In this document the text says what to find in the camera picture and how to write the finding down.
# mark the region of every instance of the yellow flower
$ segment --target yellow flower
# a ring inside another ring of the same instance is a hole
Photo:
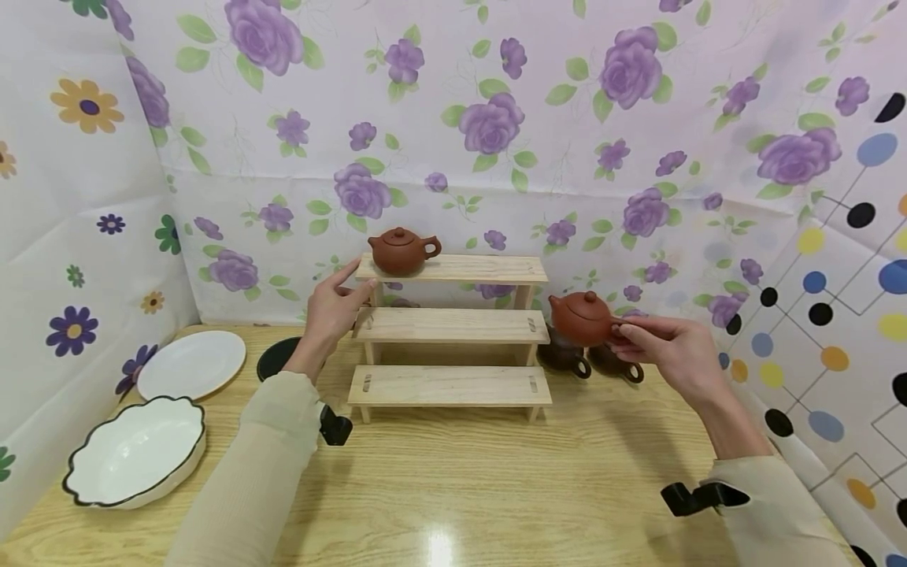
[[[153,315],[164,308],[164,294],[153,291],[141,302],[141,309],[148,315]]]
[[[15,175],[15,156],[6,151],[6,142],[0,142],[0,175],[4,179]]]
[[[102,93],[94,81],[82,81],[82,86],[69,79],[60,79],[62,93],[51,93],[51,101],[62,106],[60,120],[78,122],[82,132],[94,134],[98,128],[107,133],[116,130],[114,122],[122,122],[122,113],[115,108],[116,97]]]

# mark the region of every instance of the teapot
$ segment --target teapot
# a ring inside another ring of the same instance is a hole
[[[441,253],[441,242],[437,237],[420,239],[403,227],[390,229],[379,237],[373,236],[368,243],[372,247],[375,265],[385,274],[397,277],[419,271],[427,259]],[[431,252],[425,250],[429,244],[434,246]]]

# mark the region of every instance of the scalloped white bowl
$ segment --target scalloped white bowl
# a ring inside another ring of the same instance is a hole
[[[96,426],[69,457],[63,489],[78,506],[131,510],[169,494],[205,452],[205,410],[158,396]]]

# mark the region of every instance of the table surface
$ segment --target table surface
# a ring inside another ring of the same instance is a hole
[[[195,473],[132,511],[77,508],[57,482],[0,546],[0,564],[161,565],[258,387],[258,357],[302,330],[195,326],[178,337],[210,329],[240,335],[248,355],[232,382],[201,400],[208,449]],[[507,364],[505,348],[387,347],[383,362]],[[321,373],[318,390],[339,414],[349,415],[353,370],[364,363],[346,338]],[[376,408],[371,425],[356,412],[346,446],[322,444],[303,473],[274,564],[735,565],[715,513],[674,518],[661,500],[665,485],[703,478],[713,454],[697,416],[656,368],[645,370],[639,386],[548,372],[554,406],[535,425],[520,408]],[[133,389],[120,408],[140,402]]]

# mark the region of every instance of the three-tier wooden stand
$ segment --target three-tier wooden stand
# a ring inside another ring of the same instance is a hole
[[[535,350],[548,344],[541,311],[530,310],[532,286],[548,282],[538,258],[441,254],[406,278],[388,276],[363,254],[356,279],[452,281],[517,286],[513,309],[362,308],[353,339],[366,348],[366,365],[356,367],[349,389],[351,406],[370,423],[371,407],[526,407],[530,423],[551,405]],[[383,286],[373,306],[384,305]],[[381,365],[387,343],[497,344],[517,346],[514,367],[418,367]]]

